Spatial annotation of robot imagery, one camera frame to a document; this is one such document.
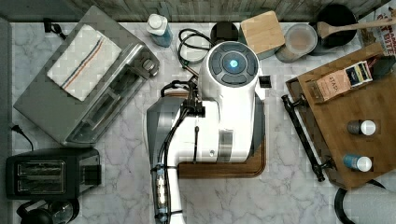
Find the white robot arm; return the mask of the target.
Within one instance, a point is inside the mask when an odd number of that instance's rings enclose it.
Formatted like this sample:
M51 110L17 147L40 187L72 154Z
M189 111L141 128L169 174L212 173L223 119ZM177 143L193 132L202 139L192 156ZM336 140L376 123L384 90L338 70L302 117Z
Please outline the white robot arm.
M225 41L206 54L195 82L174 80L163 87L184 89L187 96L162 94L146 113L155 224L186 224L180 163L244 162L259 146L264 136L256 93L261 73L251 48Z

